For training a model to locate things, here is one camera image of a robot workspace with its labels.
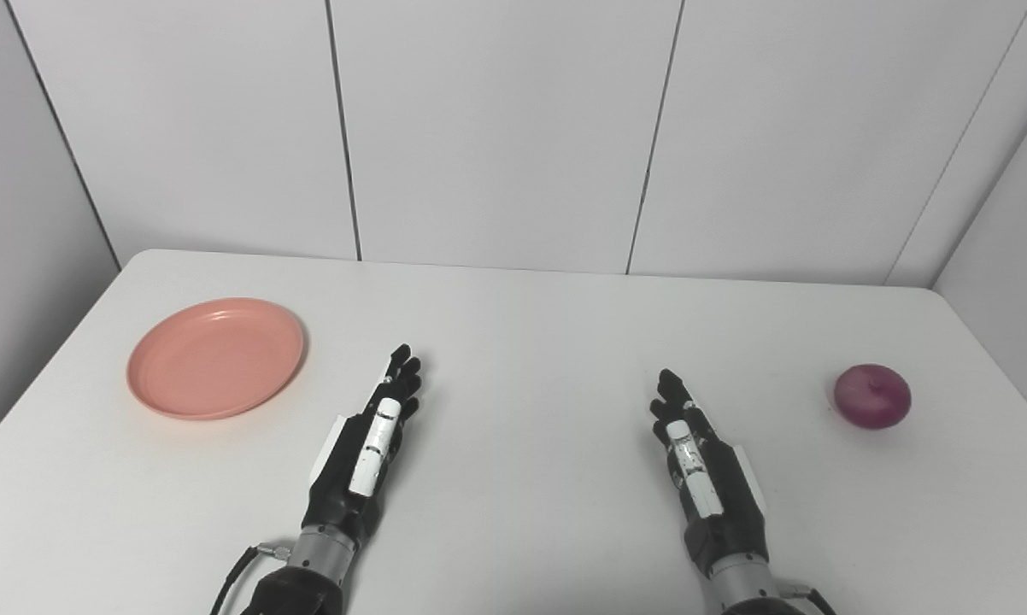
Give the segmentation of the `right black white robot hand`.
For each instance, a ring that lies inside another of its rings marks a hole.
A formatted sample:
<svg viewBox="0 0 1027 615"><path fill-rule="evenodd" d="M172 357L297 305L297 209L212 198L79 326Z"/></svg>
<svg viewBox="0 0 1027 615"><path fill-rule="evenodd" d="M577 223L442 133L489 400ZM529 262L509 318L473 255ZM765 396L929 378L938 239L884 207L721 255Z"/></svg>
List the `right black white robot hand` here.
<svg viewBox="0 0 1027 615"><path fill-rule="evenodd" d="M755 481L737 448L710 425L683 381L660 371L657 398L649 405L653 433L665 448L665 467L688 520L683 541L690 560L710 577L724 558L770 560L765 517Z"/></svg>

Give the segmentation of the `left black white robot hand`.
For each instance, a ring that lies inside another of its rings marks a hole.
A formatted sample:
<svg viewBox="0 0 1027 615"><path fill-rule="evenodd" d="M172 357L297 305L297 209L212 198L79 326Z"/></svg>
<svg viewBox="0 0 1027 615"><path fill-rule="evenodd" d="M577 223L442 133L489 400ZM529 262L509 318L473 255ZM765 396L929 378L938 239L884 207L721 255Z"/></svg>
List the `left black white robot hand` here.
<svg viewBox="0 0 1027 615"><path fill-rule="evenodd" d="M376 532L380 491L420 408L420 368L411 347L400 345L362 412L337 417L314 468L303 528L335 529L358 546Z"/></svg>

